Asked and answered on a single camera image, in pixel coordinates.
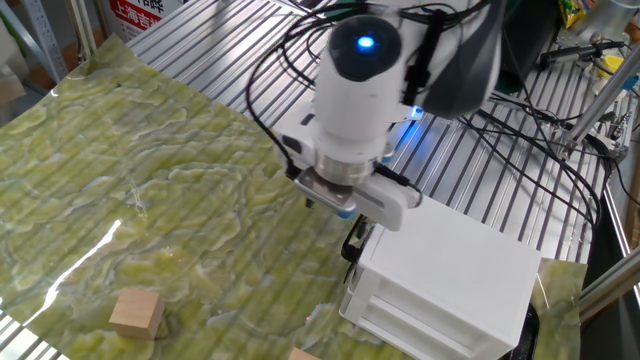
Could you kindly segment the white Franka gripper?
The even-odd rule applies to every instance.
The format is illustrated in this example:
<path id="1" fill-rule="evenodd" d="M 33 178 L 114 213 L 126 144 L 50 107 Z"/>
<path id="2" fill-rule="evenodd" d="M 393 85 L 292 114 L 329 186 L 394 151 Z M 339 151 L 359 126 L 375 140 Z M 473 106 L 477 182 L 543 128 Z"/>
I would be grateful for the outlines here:
<path id="1" fill-rule="evenodd" d="M 420 206 L 421 193 L 379 162 L 356 166 L 324 160 L 313 144 L 315 129 L 312 112 L 283 119 L 274 127 L 276 138 L 293 161 L 288 176 L 306 197 L 305 207 L 321 204 L 344 219 L 360 215 L 357 236 L 367 236 L 373 223 L 398 231 L 405 213 Z"/>

